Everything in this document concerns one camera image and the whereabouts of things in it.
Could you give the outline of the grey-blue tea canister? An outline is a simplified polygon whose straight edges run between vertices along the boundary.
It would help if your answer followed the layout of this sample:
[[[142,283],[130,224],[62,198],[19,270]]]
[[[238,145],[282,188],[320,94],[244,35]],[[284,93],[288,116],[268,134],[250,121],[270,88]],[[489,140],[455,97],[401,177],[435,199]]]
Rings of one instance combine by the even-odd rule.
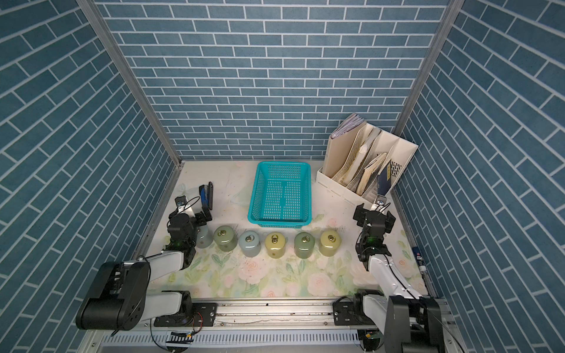
[[[256,257],[260,253],[260,237],[252,230],[245,231],[238,239],[238,245],[244,256]]]
[[[197,248],[205,249],[209,247],[213,242],[213,234],[210,231],[209,226],[204,225],[198,227],[197,230]]]

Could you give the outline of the yellow-green tea canister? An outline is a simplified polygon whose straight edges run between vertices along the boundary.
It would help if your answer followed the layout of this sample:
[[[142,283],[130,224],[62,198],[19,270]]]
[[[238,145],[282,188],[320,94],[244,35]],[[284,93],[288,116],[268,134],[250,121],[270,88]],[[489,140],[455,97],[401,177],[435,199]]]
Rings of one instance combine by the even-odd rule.
[[[319,251],[325,257],[333,257],[341,246],[341,236],[335,229],[322,232],[319,239]]]

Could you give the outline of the dark green tea canister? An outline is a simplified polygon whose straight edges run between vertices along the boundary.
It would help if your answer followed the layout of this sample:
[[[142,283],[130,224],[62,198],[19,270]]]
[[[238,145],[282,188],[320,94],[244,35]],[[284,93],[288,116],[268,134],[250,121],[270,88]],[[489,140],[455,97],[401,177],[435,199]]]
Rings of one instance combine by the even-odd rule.
[[[313,254],[315,238],[308,232],[300,232],[294,238],[294,253],[300,259],[308,259]]]

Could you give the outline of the yellow tea canister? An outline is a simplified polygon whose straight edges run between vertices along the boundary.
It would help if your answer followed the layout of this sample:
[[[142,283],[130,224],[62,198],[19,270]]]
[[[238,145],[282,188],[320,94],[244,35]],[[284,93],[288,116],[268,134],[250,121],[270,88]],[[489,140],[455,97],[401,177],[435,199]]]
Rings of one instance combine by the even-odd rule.
[[[267,255],[279,259],[285,254],[286,238],[281,232],[272,232],[267,235],[265,245]]]

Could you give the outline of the teal plastic basket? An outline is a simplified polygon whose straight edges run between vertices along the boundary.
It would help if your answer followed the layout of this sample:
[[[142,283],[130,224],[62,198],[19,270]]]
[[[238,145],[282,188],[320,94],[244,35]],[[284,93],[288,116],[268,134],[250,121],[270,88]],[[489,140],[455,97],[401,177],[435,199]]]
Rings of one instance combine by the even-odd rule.
[[[248,220],[260,227],[301,228],[312,221],[308,163],[265,161],[257,165]]]

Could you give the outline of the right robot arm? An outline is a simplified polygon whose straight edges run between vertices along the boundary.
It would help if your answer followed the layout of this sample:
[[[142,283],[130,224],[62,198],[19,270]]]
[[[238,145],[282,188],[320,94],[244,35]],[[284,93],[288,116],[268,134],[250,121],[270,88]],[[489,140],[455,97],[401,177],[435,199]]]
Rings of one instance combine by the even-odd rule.
[[[380,288],[359,289],[351,298],[337,299],[334,325],[376,327],[376,339],[364,331],[367,336],[361,339],[361,346],[366,352],[380,344],[385,352],[446,352],[439,304],[408,283],[384,244],[396,218],[382,207],[366,209],[359,204],[353,220],[361,228],[355,243],[358,259]]]

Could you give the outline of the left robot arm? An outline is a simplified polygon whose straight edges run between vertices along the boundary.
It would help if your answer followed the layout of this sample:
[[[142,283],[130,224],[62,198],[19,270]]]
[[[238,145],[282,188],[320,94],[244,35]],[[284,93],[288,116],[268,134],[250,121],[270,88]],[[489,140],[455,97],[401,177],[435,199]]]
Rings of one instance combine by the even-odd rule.
[[[211,220],[208,207],[195,215],[176,210],[169,216],[170,241],[161,253],[103,263],[77,312],[77,328],[119,332],[130,330],[139,322],[157,327],[202,327],[204,319],[189,291],[149,294],[148,288],[150,282],[191,265],[198,234]]]

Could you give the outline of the blue stapler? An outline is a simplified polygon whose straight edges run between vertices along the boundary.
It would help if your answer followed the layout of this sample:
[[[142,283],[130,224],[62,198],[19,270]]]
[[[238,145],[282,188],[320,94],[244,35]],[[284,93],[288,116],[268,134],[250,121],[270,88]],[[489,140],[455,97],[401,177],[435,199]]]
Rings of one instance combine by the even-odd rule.
[[[200,185],[199,196],[203,209],[213,210],[213,183]]]

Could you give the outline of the dark blue booklet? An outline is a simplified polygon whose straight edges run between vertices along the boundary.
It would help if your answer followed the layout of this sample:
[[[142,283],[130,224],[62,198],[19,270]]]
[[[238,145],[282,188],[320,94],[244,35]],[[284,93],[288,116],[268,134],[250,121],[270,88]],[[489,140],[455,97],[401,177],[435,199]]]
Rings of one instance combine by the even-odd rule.
[[[385,196],[391,188],[391,160],[380,171],[378,178],[378,195]]]

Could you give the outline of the beige file organizer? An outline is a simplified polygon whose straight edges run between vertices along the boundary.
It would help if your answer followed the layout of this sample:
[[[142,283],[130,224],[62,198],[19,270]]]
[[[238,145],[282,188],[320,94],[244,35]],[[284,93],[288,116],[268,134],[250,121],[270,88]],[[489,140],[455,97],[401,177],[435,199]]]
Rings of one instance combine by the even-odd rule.
[[[378,195],[378,175],[391,160],[391,191],[416,154],[418,146],[368,123],[336,139],[329,138],[316,182],[350,204],[369,206]]]

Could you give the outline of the purple-grey folder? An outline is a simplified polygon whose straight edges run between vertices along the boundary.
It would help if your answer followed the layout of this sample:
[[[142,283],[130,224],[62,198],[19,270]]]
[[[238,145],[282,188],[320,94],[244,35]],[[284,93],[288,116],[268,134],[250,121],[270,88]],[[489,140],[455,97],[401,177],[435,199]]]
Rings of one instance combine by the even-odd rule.
[[[330,138],[336,139],[348,132],[354,130],[355,128],[366,123],[366,120],[359,116],[359,114],[351,114],[343,122],[338,125],[338,127],[331,133]]]

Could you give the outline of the marker pen at wall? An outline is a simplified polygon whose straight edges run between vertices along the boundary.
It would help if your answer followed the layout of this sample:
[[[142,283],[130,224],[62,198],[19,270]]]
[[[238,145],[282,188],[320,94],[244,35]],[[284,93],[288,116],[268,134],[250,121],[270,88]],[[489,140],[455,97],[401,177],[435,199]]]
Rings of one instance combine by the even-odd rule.
[[[421,273],[425,273],[427,271],[427,266],[425,265],[425,259],[422,256],[422,252],[420,251],[419,247],[413,247],[412,251],[419,271]]]

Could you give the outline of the aluminium front rail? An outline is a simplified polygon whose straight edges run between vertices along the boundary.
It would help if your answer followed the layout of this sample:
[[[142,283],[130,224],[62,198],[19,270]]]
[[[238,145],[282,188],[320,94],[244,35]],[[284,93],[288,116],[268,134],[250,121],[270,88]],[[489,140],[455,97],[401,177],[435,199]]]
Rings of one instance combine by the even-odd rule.
[[[202,299],[192,313],[160,314],[107,337],[107,345],[196,348],[344,346],[365,352],[464,352],[444,305],[360,291],[322,299]]]

